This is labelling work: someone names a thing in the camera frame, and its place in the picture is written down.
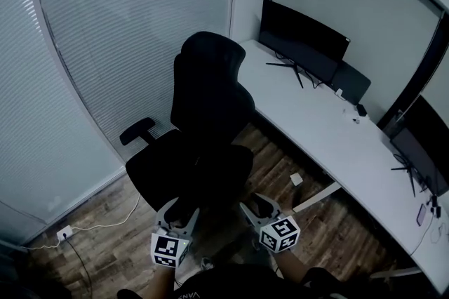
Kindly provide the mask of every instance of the person's arm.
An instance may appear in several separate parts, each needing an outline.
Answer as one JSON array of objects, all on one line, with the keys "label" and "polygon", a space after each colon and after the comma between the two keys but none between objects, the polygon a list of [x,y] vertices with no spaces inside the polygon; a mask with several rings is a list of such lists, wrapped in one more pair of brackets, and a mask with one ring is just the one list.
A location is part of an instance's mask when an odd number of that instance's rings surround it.
[{"label": "person's arm", "polygon": [[154,277],[149,281],[144,299],[168,299],[173,293],[175,268],[158,265]]},{"label": "person's arm", "polygon": [[307,270],[310,269],[289,250],[277,254],[273,253],[273,258],[284,279],[288,279],[294,283],[300,283],[304,279]]}]

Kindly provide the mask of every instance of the smartphone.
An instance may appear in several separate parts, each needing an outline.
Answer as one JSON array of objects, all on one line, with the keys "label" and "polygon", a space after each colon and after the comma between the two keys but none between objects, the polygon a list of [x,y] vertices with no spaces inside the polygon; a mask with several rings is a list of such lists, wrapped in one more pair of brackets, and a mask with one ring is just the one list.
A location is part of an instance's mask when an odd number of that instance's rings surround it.
[{"label": "smartphone", "polygon": [[426,206],[424,204],[421,204],[420,212],[418,213],[418,217],[416,218],[416,221],[420,227],[424,222],[425,215],[426,215]]}]

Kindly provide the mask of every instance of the black office chair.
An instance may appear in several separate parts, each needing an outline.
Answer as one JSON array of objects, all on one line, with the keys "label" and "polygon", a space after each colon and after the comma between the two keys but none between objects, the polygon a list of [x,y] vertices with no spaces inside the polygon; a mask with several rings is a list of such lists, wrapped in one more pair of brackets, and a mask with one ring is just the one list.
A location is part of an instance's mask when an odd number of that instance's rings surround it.
[{"label": "black office chair", "polygon": [[155,140],[155,125],[142,119],[120,136],[123,145],[141,137],[148,146],[126,163],[134,186],[158,211],[179,197],[167,212],[173,222],[195,208],[221,205],[243,187],[253,153],[231,141],[250,121],[254,102],[237,81],[245,51],[232,40],[198,32],[175,59],[171,122],[178,128]]}]

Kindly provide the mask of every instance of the black monitor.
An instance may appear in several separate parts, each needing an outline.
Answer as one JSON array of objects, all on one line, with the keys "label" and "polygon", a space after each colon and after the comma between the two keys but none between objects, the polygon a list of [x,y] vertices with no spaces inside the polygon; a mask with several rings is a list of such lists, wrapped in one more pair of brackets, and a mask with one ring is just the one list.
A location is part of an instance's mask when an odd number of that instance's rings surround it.
[{"label": "black monitor", "polygon": [[439,196],[449,190],[445,150],[449,128],[422,96],[404,115],[401,130],[391,143],[415,169],[417,179],[424,181],[433,194]]},{"label": "black monitor", "polygon": [[350,40],[302,13],[264,0],[259,42],[329,83]]}]

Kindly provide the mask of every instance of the desk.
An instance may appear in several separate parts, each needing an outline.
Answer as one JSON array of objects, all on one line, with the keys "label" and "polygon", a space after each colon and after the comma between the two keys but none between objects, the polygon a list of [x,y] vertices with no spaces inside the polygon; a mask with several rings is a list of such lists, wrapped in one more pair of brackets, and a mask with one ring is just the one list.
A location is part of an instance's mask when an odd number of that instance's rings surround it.
[{"label": "desk", "polygon": [[[356,124],[348,119],[343,111],[354,111],[354,107],[327,86],[313,89],[308,77],[300,74],[302,89],[291,68],[266,65],[281,61],[262,44],[252,40],[241,45],[246,57],[239,83],[252,95],[256,110],[335,181],[309,204],[342,187],[412,255],[438,292],[444,292],[449,285],[448,237],[440,238],[439,245],[430,242],[430,232],[437,223],[436,218],[432,222],[429,207],[422,226],[417,225],[420,206],[429,200],[430,193],[420,192],[415,183],[415,198],[408,174],[391,171],[400,164],[388,137],[371,121]],[[440,220],[445,220],[449,230],[446,213]],[[432,259],[428,253],[434,253]],[[437,275],[435,268],[443,274]]]}]

